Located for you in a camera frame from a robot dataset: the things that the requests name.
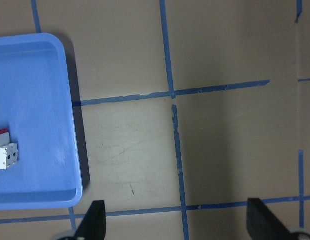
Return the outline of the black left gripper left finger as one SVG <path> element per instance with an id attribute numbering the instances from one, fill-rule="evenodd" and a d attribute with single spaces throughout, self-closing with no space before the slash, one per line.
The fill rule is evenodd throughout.
<path id="1" fill-rule="evenodd" d="M 104 240 L 106 237 L 106 207 L 104 200 L 91 203 L 80 226 L 75 232 L 75 240 Z"/>

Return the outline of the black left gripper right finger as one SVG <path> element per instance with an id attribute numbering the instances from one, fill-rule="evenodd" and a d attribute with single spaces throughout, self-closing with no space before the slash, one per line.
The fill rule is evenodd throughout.
<path id="1" fill-rule="evenodd" d="M 247 200 L 246 229 L 252 240 L 295 239 L 295 236 L 259 198 Z"/>

